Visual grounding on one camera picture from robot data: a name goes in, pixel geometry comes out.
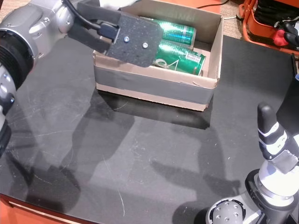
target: gray duct tape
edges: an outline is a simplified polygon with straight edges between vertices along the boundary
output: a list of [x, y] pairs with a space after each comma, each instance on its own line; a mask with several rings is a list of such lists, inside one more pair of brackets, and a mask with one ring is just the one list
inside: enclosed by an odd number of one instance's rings
[[94, 67], [94, 73], [96, 82], [101, 85], [202, 105], [206, 105], [210, 102], [214, 91], [213, 89], [114, 71], [96, 66]]

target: cardboard box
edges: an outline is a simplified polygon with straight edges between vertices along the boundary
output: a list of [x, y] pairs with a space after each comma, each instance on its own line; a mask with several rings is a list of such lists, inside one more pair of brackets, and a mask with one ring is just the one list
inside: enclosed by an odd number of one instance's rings
[[155, 66], [141, 68], [95, 52], [97, 89], [197, 111], [206, 109], [220, 79], [223, 17], [156, 0], [142, 0], [123, 11], [195, 27], [194, 51], [206, 56], [202, 75]]

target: black tabletop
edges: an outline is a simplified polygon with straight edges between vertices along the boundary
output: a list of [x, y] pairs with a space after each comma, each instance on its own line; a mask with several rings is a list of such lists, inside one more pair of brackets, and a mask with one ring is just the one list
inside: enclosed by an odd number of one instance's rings
[[92, 51], [60, 41], [19, 89], [0, 193], [102, 224], [192, 224], [263, 162], [256, 107], [276, 110], [291, 56], [224, 37], [205, 112], [97, 92]]

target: green can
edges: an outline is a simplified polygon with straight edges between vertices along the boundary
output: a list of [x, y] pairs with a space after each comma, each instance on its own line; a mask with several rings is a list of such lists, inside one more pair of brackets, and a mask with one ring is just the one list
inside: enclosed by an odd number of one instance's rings
[[158, 23], [164, 30], [163, 39], [173, 42], [178, 42], [181, 44], [186, 44], [188, 48], [193, 49], [196, 29], [189, 26], [184, 26], [181, 24], [176, 24], [173, 22], [166, 22], [161, 20], [155, 20], [151, 18], [146, 18]]
[[205, 59], [203, 54], [162, 40], [154, 64], [165, 69], [199, 75]]

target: screw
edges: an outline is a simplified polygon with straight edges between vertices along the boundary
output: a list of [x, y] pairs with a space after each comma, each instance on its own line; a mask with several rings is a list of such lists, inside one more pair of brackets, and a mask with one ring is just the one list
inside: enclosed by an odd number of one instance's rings
[[49, 19], [48, 17], [46, 17], [46, 18], [43, 19], [43, 21], [44, 21], [45, 23], [47, 23], [47, 22], [50, 22], [50, 19]]
[[123, 39], [123, 41], [124, 41], [125, 43], [128, 43], [128, 42], [130, 41], [130, 38], [129, 38], [128, 36], [125, 36], [125, 38]]
[[144, 42], [143, 45], [142, 45], [142, 47], [143, 47], [144, 49], [146, 49], [146, 48], [149, 47], [149, 45], [148, 45], [148, 43]]
[[2, 83], [0, 84], [0, 88], [3, 92], [7, 93], [7, 88]]

